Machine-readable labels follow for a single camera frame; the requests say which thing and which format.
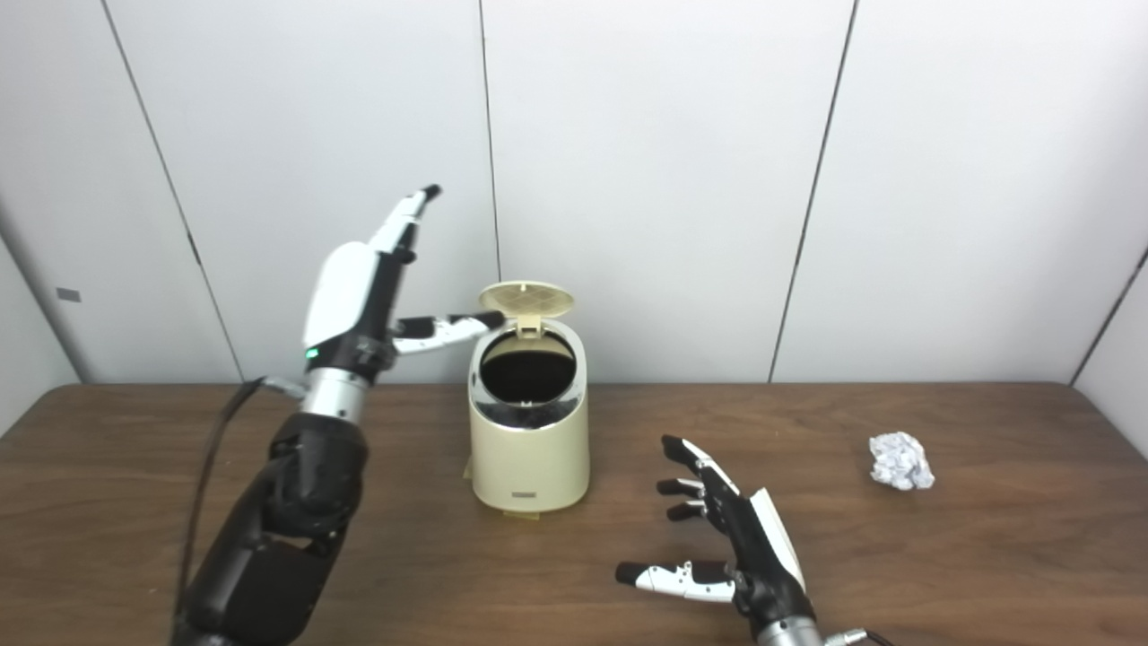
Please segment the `black and white right hand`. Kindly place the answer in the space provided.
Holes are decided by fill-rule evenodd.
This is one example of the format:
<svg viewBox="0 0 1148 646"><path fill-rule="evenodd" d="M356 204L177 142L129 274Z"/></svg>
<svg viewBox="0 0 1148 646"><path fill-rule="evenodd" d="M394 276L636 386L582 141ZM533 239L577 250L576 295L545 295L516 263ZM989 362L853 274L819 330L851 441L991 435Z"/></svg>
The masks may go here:
<svg viewBox="0 0 1148 646"><path fill-rule="evenodd" d="M657 482L657 493L684 498L665 515L670 522L705 519L729 540L734 559L620 562L615 579L656 594L729 604L748 622L758 645L823 645L796 548L770 492L759 488L742 495L734 478L691 441L665 434L661 445L665 458L692 474Z"/></svg>

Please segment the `black and white left hand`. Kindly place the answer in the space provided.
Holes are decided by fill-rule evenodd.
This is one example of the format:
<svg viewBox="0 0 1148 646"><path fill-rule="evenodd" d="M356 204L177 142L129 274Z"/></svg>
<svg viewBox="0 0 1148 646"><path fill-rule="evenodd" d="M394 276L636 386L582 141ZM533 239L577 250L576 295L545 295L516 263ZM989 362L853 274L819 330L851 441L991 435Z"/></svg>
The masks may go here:
<svg viewBox="0 0 1148 646"><path fill-rule="evenodd" d="M425 208L439 184L401 199L369 241L334 249L321 266L305 319L305 371L344 371L373 383L400 356L471 342L506 322L498 310L473 314L394 316L408 266L417 260Z"/></svg>

